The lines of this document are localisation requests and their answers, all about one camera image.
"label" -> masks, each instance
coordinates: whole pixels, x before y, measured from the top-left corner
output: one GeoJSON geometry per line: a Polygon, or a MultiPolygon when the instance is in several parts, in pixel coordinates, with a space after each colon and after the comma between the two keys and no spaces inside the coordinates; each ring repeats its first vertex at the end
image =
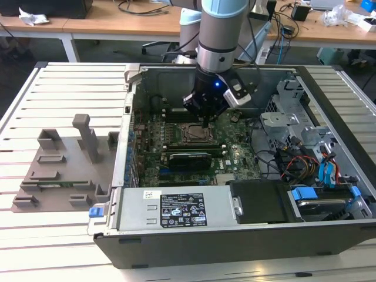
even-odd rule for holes
{"type": "Polygon", "coordinates": [[[204,194],[160,195],[160,225],[163,228],[207,226],[204,194]]]}
{"type": "Polygon", "coordinates": [[[144,199],[159,199],[161,194],[162,194],[161,190],[153,190],[153,191],[144,190],[143,198],[144,199]]]}

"blue object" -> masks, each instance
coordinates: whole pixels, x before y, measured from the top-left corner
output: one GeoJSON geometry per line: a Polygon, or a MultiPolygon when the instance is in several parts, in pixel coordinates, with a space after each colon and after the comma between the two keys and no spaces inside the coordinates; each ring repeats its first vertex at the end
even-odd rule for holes
{"type": "Polygon", "coordinates": [[[280,49],[280,55],[278,56],[277,65],[279,65],[280,61],[281,61],[281,55],[282,55],[282,49],[283,49],[283,39],[284,39],[284,32],[283,32],[283,29],[282,29],[282,44],[281,44],[281,49],[280,49]]]}
{"type": "Polygon", "coordinates": [[[318,179],[319,181],[324,181],[324,172],[325,172],[325,163],[321,162],[320,167],[318,168],[318,179]]]}
{"type": "Polygon", "coordinates": [[[355,198],[361,195],[357,186],[353,186],[351,188],[351,192],[352,192],[352,194],[354,195],[355,198]]]}
{"type": "Polygon", "coordinates": [[[313,187],[297,187],[292,191],[295,201],[317,199],[318,196],[313,187]]]}
{"type": "Polygon", "coordinates": [[[372,0],[363,0],[362,4],[360,4],[360,7],[365,9],[367,12],[372,12],[376,9],[376,2],[372,0]]]}
{"type": "Polygon", "coordinates": [[[205,0],[202,9],[209,15],[220,18],[232,18],[241,14],[248,7],[249,0],[205,0]]]}
{"type": "Polygon", "coordinates": [[[325,174],[325,178],[324,178],[324,183],[329,185],[331,188],[334,188],[334,184],[332,184],[331,182],[331,173],[333,172],[333,164],[332,163],[328,163],[328,166],[327,166],[327,172],[325,174]]]}
{"type": "Polygon", "coordinates": [[[91,207],[89,209],[89,217],[95,218],[95,217],[103,217],[103,214],[105,212],[105,209],[103,207],[91,207]]]}
{"type": "Polygon", "coordinates": [[[180,13],[180,25],[193,25],[201,21],[201,12],[183,8],[180,13]]]}

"blue latch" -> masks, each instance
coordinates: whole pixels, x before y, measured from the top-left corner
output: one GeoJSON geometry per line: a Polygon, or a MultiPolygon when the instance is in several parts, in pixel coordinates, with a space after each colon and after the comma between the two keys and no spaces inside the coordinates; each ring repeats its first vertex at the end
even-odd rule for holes
{"type": "Polygon", "coordinates": [[[294,196],[295,201],[318,198],[316,191],[313,187],[297,187],[291,192],[294,196]]]}
{"type": "Polygon", "coordinates": [[[352,194],[354,195],[354,198],[356,198],[356,197],[358,197],[358,196],[361,195],[361,193],[360,193],[360,191],[359,191],[359,189],[358,189],[357,186],[353,186],[353,187],[351,188],[351,192],[352,192],[352,194]]]}
{"type": "Polygon", "coordinates": [[[95,218],[95,217],[103,217],[105,209],[103,207],[91,207],[89,209],[89,217],[95,218]]]}

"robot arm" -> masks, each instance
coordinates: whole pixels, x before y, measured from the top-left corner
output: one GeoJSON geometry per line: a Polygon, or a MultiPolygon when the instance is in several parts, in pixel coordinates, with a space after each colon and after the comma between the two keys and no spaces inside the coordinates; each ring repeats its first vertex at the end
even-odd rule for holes
{"type": "Polygon", "coordinates": [[[202,9],[194,88],[183,98],[184,107],[207,127],[228,108],[251,100],[254,85],[245,85],[232,69],[241,25],[249,0],[165,0],[184,8],[202,9]]]}

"electronic device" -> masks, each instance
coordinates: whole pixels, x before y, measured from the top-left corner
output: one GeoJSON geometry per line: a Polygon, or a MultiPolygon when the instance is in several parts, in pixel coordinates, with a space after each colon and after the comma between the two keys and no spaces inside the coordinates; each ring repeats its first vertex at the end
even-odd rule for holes
{"type": "Polygon", "coordinates": [[[0,14],[18,16],[18,8],[21,8],[30,14],[84,19],[92,4],[93,0],[0,0],[0,14]]]}
{"type": "MultiPolygon", "coordinates": [[[[238,67],[252,83],[257,69],[238,67]]],[[[260,68],[252,100],[202,127],[180,100],[196,66],[127,66],[111,197],[88,227],[115,267],[322,256],[376,237],[375,163],[304,67],[260,68]]]]}
{"type": "Polygon", "coordinates": [[[294,5],[291,12],[291,18],[295,21],[304,22],[311,10],[311,6],[306,5],[294,5]]]}

